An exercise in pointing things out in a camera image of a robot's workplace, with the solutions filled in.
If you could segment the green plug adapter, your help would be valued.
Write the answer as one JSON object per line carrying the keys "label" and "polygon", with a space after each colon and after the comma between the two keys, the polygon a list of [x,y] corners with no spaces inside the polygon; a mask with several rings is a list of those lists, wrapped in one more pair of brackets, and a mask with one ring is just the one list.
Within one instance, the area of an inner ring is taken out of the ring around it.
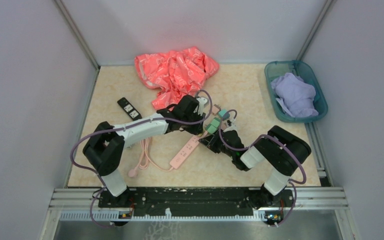
{"label": "green plug adapter", "polygon": [[215,117],[205,126],[205,131],[208,134],[212,135],[218,130],[220,124],[221,124],[221,120]]}

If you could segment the pink power strip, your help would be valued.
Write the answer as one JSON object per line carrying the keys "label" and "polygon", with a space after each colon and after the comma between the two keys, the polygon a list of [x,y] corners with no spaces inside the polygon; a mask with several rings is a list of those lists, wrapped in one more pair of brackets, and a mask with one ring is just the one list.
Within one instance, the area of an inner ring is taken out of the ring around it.
{"label": "pink power strip", "polygon": [[199,140],[201,137],[199,135],[192,136],[186,144],[180,149],[180,151],[172,158],[169,162],[169,165],[173,169],[178,169],[193,153],[196,147],[200,144]]}

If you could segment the teal plug adapter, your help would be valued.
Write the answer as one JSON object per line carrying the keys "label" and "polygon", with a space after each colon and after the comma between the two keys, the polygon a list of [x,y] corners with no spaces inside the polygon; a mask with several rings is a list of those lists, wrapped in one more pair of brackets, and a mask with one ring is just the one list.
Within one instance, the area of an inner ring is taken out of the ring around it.
{"label": "teal plug adapter", "polygon": [[222,121],[226,121],[230,118],[230,113],[228,110],[226,109],[222,109],[220,110],[218,113],[217,113],[218,117],[222,120]]}

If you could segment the beige pink plug adapter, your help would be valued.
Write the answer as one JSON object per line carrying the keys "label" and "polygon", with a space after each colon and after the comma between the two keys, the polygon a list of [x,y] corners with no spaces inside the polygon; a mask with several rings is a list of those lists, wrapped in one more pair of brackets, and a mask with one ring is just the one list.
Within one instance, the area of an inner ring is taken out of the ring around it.
{"label": "beige pink plug adapter", "polygon": [[222,131],[224,131],[224,130],[227,129],[227,128],[228,128],[227,123],[222,122],[222,123],[220,124],[220,129],[221,129]]}

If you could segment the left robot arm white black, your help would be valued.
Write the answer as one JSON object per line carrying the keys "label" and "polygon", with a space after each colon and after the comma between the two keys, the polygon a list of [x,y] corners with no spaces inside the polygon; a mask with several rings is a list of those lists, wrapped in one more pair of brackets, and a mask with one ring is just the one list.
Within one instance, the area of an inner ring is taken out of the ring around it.
{"label": "left robot arm white black", "polygon": [[185,95],[177,104],[130,123],[111,125],[104,121],[87,135],[82,153],[111,193],[111,202],[124,207],[130,200],[128,186],[118,170],[125,148],[150,137],[180,130],[200,135],[208,118],[205,108],[211,107],[212,103],[210,96]]}

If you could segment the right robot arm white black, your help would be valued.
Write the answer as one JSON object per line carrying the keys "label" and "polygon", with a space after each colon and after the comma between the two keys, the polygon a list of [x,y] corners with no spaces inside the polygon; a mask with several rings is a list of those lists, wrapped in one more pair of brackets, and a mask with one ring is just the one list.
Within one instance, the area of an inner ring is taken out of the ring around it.
{"label": "right robot arm white black", "polygon": [[217,129],[199,140],[210,151],[223,153],[231,158],[233,165],[240,171],[249,171],[266,161],[272,167],[270,176],[262,185],[261,199],[267,206],[275,206],[281,200],[281,192],[292,182],[292,175],[299,169],[304,184],[307,175],[303,163],[312,153],[310,146],[280,126],[273,126],[267,134],[260,135],[246,147],[239,137],[237,127],[231,125]]}

